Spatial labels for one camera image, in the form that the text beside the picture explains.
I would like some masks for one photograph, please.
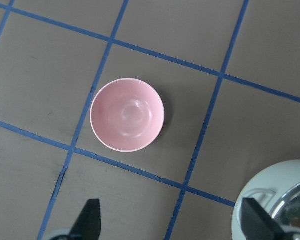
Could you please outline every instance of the tile floor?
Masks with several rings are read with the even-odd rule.
[[[93,96],[152,85],[159,137],[120,153]],[[0,239],[41,240],[101,202],[101,240],[231,240],[260,170],[300,159],[300,0],[0,0]]]

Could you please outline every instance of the pink bowl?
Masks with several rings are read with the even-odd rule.
[[[151,144],[164,119],[159,94],[149,84],[134,78],[118,79],[104,86],[90,109],[96,137],[108,148],[125,153]]]

